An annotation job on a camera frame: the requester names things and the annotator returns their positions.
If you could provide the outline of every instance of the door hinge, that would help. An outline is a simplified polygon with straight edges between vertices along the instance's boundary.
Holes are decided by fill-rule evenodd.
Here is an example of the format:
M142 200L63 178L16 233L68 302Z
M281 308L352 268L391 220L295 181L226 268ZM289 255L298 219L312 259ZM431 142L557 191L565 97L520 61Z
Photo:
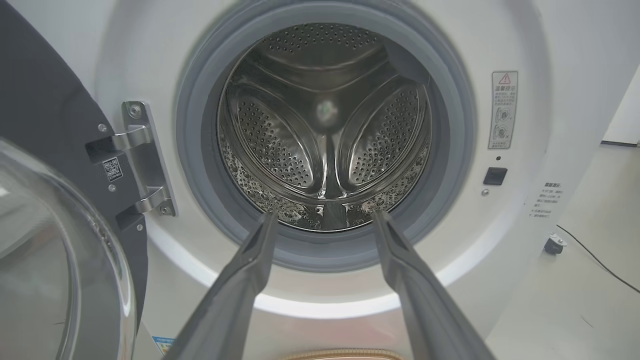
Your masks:
M142 101L122 103L122 120L126 131L111 137L113 147L127 153L140 189L135 203L139 213L157 210L158 215L175 216L166 169L154 136L149 105Z

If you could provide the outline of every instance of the floor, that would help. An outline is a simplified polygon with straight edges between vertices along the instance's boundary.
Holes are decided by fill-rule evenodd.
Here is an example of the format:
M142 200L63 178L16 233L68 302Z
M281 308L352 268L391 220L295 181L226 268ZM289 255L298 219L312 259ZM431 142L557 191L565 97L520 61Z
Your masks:
M640 149L601 145L559 225L640 288ZM542 252L487 342L498 360L638 359L640 294L566 232Z

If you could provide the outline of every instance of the black cable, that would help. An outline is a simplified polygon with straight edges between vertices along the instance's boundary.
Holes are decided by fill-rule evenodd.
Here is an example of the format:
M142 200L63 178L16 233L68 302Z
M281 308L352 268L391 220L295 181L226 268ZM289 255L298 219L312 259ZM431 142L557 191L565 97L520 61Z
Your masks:
M569 230L565 229L564 227L557 225L560 229L562 229L564 232L566 232L567 234L569 234L569 236L571 236L578 244L580 244L581 247L584 248L584 250L587 250L587 252L589 253L589 255L591 255L597 262L598 264L600 264L600 266L602 266L602 268L604 268L604 270L606 270L608 273L610 273L611 275L613 275L613 277L615 277L616 279L620 280L624 285L627 285L628 287L632 288L636 293L640 294L640 290L638 290L635 286L629 284L627 281L624 281L620 276L617 276L613 271L609 270L609 268L607 268L602 261L600 261L600 259L598 259L589 249L587 249L586 246L584 246L584 244L582 244L580 242L580 240L578 240L578 238L576 238L572 233L569 232Z

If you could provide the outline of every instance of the qr code sticker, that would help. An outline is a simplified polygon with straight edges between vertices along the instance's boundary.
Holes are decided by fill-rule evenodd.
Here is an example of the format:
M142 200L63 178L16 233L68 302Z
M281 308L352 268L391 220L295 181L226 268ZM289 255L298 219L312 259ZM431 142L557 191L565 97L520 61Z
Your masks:
M115 179L120 179L122 177L122 169L120 168L118 158L103 161L102 166L104 166L104 171L107 173L109 182L112 182Z

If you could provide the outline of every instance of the red warning triangle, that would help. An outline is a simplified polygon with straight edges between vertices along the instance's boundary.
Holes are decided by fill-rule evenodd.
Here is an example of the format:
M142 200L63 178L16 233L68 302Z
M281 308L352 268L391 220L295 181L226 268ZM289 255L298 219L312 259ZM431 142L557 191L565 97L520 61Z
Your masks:
M502 84L502 85L511 84L511 80L509 79L509 74L505 74L498 84Z

